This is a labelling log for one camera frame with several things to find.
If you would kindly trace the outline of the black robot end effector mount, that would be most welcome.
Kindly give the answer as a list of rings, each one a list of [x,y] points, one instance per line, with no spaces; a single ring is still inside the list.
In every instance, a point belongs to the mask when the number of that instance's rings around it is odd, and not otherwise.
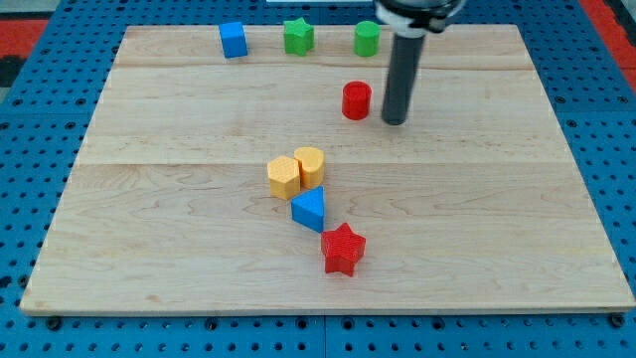
[[[451,25],[466,0],[375,0],[376,17],[396,34],[439,34]]]

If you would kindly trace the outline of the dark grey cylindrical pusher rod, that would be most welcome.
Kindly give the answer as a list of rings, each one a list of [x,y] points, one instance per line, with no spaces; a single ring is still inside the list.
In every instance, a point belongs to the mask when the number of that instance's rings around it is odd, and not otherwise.
[[[382,120],[389,125],[406,121],[425,37],[394,35],[387,75]]]

